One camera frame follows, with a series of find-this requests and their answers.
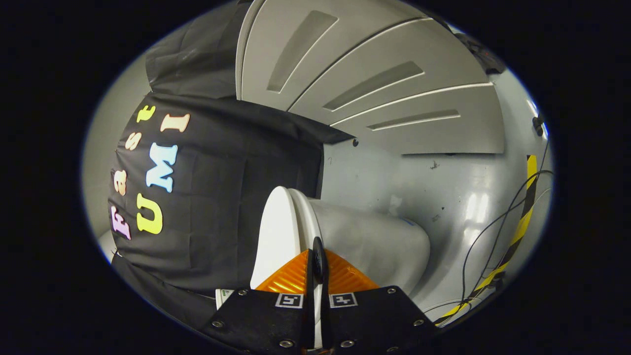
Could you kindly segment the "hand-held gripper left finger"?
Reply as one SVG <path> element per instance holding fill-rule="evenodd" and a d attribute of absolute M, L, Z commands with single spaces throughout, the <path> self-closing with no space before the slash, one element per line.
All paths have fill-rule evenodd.
<path fill-rule="evenodd" d="M 282 265 L 258 288 L 237 288 L 203 327 L 240 355 L 304 355 L 314 342 L 313 251 Z"/>

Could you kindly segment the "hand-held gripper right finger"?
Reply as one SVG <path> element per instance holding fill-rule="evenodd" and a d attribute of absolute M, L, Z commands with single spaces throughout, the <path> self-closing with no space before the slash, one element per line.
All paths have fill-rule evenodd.
<path fill-rule="evenodd" d="M 333 355 L 410 355 L 437 335 L 436 325 L 397 285 L 381 287 L 325 249 L 321 331 Z"/>

